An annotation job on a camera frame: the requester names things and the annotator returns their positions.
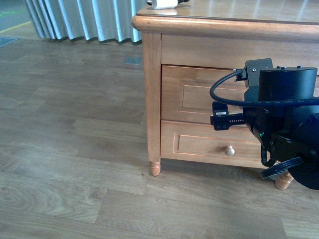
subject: black device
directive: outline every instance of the black device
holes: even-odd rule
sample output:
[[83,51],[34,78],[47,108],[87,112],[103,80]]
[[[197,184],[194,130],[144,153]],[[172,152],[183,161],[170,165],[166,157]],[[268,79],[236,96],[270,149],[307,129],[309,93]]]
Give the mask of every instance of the black device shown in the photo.
[[[249,128],[261,143],[261,163],[268,167],[262,178],[288,170],[299,183],[319,189],[319,98],[313,96],[317,71],[303,66],[274,68],[271,59],[251,60],[211,87],[216,100],[211,124],[215,130],[237,124]],[[244,101],[214,93],[233,77],[245,81]],[[227,105],[241,106],[243,113],[229,114]]]

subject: drawer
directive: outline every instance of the drawer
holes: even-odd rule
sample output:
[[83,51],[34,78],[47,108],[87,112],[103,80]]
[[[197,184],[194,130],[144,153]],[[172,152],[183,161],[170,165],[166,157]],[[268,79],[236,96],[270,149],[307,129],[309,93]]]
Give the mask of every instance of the drawer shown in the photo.
[[[232,156],[225,154],[229,145],[235,150]],[[245,127],[215,131],[205,124],[161,121],[161,158],[265,168],[260,148],[260,142]]]
[[[211,86],[230,70],[192,68],[163,65],[161,118],[163,120],[210,124],[213,99]],[[247,88],[244,82],[226,81],[216,94],[232,100],[244,99]],[[228,106],[230,113],[240,113],[236,106]]]
[[274,66],[319,68],[319,42],[161,35],[161,63],[214,68],[243,68],[247,60],[271,58]]

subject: drawer knob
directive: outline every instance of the drawer knob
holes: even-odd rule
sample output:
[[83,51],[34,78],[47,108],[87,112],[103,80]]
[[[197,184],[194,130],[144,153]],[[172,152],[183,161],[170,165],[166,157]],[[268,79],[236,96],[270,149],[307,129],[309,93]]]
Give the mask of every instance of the drawer knob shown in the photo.
[[233,146],[226,146],[225,147],[225,154],[228,156],[234,155],[235,150],[233,149]]

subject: floor vent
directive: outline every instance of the floor vent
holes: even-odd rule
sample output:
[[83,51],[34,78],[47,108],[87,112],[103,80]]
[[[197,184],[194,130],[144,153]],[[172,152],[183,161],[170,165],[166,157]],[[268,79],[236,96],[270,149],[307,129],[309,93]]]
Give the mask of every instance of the floor vent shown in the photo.
[[0,47],[16,41],[16,38],[0,37]]
[[124,64],[140,65],[141,62],[141,57],[127,57],[125,58]]

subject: cabinet leg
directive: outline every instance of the cabinet leg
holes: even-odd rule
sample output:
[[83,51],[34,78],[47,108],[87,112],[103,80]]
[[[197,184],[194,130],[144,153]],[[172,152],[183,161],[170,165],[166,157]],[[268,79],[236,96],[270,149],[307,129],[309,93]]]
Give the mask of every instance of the cabinet leg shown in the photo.
[[285,190],[286,188],[288,188],[288,186],[290,185],[291,181],[293,181],[293,179],[294,178],[287,171],[280,175],[279,179],[277,179],[277,181],[275,182],[275,186],[279,190]]
[[150,162],[150,172],[152,176],[160,174],[160,162]]

